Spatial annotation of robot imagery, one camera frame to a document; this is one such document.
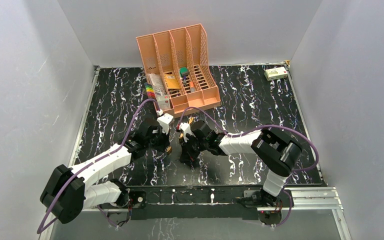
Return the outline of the large brass padlock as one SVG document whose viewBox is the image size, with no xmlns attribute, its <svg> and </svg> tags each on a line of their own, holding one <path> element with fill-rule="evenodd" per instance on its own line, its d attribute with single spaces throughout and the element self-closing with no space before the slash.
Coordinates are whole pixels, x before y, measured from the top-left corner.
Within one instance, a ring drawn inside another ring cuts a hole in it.
<svg viewBox="0 0 384 240">
<path fill-rule="evenodd" d="M 195 121 L 195 118 L 194 118 L 193 116 L 191 116 L 191 117 L 189 117 L 189 119 L 188 119 L 188 124 L 189 124 L 189 125 L 192 125 L 192 124 L 194 123 L 194 121 Z"/>
</svg>

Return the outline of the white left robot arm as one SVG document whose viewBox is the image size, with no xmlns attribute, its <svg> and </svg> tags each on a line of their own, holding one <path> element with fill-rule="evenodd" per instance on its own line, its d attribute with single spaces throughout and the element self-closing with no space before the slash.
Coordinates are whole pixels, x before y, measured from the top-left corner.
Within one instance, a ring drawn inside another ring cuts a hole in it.
<svg viewBox="0 0 384 240">
<path fill-rule="evenodd" d="M 139 128 L 107 151 L 83 163 L 57 166 L 39 200 L 63 224 L 74 220 L 82 210 L 111 204 L 125 208 L 132 203 L 129 188 L 118 179 L 98 184 L 109 173 L 142 158 L 147 150 L 164 152 L 170 145 L 174 117 L 168 113 L 146 118 Z"/>
</svg>

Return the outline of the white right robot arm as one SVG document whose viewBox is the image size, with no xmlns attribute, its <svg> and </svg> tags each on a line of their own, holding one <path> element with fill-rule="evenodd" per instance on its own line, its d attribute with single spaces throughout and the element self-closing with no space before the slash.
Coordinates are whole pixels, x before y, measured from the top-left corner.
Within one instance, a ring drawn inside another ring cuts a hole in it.
<svg viewBox="0 0 384 240">
<path fill-rule="evenodd" d="M 275 207 L 282 199 L 281 190 L 302 154 L 302 146 L 279 128 L 268 127 L 248 134 L 216 132 L 206 122 L 181 123 L 181 160 L 195 161 L 201 152 L 215 156 L 255 154 L 269 172 L 259 193 L 246 196 L 248 206 Z"/>
</svg>

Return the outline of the grey-green small box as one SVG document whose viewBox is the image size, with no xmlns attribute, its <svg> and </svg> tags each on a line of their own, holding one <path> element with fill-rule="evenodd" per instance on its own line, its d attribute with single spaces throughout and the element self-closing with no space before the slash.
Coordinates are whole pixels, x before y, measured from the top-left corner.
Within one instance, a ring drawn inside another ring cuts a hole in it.
<svg viewBox="0 0 384 240">
<path fill-rule="evenodd" d="M 170 96 L 167 95 L 167 94 L 156 95 L 156 100 L 157 100 L 159 108 L 162 111 L 169 111 L 169 110 L 171 110 L 173 108 Z"/>
</svg>

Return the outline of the colourful highlighter marker pack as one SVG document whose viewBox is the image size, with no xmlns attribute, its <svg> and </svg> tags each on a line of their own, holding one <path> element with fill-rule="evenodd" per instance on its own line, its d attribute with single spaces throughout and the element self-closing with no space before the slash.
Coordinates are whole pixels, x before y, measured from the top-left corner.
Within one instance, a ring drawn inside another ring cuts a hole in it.
<svg viewBox="0 0 384 240">
<path fill-rule="evenodd" d="M 154 99 L 156 100 L 157 97 L 156 97 L 156 94 L 155 94 L 155 91 L 154 91 L 154 88 L 151 84 L 149 83 L 145 83 L 144 84 L 145 86 L 145 93 L 146 93 L 146 96 L 149 98 L 149 99 Z"/>
</svg>

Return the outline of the yellow envelope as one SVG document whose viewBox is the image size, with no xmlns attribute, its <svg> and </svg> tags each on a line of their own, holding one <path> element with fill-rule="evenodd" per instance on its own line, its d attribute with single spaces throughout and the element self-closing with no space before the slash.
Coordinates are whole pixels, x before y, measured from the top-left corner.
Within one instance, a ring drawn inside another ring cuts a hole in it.
<svg viewBox="0 0 384 240">
<path fill-rule="evenodd" d="M 181 88 L 179 81 L 174 74 L 165 73 L 164 84 L 168 90 L 179 90 Z"/>
</svg>

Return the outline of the white paper sheet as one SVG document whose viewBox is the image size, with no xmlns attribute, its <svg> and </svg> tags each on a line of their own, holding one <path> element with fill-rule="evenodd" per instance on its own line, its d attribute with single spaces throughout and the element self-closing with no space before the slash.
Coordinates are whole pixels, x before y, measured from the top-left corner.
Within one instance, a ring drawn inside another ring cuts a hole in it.
<svg viewBox="0 0 384 240">
<path fill-rule="evenodd" d="M 148 73 L 147 74 L 150 84 L 153 86 L 153 89 L 157 91 L 158 95 L 165 95 L 165 85 L 163 84 L 163 80 L 159 74 Z"/>
</svg>

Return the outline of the green teal box in organizer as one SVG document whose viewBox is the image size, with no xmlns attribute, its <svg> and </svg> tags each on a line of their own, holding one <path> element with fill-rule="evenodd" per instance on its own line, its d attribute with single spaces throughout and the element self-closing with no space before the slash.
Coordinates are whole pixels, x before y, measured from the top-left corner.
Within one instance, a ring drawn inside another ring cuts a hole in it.
<svg viewBox="0 0 384 240">
<path fill-rule="evenodd" d="M 179 68 L 179 74 L 182 78 L 188 76 L 190 73 L 189 73 L 189 70 L 187 67 L 180 67 Z"/>
</svg>

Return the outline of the orange plastic file organizer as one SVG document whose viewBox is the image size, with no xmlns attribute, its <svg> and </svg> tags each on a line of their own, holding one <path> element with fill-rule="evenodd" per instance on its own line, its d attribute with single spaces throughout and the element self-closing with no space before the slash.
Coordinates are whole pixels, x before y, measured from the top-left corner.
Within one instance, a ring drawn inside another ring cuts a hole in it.
<svg viewBox="0 0 384 240">
<path fill-rule="evenodd" d="M 146 74 L 174 74 L 180 89 L 167 89 L 172 109 L 163 111 L 178 118 L 183 112 L 192 114 L 197 108 L 208 110 L 221 105 L 219 88 L 210 73 L 207 32 L 202 24 L 175 28 L 136 37 Z M 181 77 L 179 68 L 187 67 L 189 75 Z"/>
</svg>

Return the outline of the white green small box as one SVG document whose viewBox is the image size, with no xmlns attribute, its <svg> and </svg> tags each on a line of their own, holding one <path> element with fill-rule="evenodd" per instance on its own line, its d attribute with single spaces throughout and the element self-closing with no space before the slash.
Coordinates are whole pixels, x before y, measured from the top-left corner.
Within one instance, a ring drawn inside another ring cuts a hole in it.
<svg viewBox="0 0 384 240">
<path fill-rule="evenodd" d="M 284 66 L 275 67 L 271 69 L 266 69 L 264 71 L 264 76 L 268 81 L 274 81 L 279 79 L 285 79 L 288 77 L 288 71 Z"/>
</svg>

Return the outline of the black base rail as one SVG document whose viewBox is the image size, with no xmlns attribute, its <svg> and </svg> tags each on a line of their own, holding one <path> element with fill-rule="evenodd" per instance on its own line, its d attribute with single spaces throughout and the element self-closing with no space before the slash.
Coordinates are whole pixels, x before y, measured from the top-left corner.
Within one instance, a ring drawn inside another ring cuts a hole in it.
<svg viewBox="0 0 384 240">
<path fill-rule="evenodd" d="M 257 220 L 269 207 L 255 204 L 259 185 L 132 186 L 132 219 L 242 218 Z"/>
</svg>

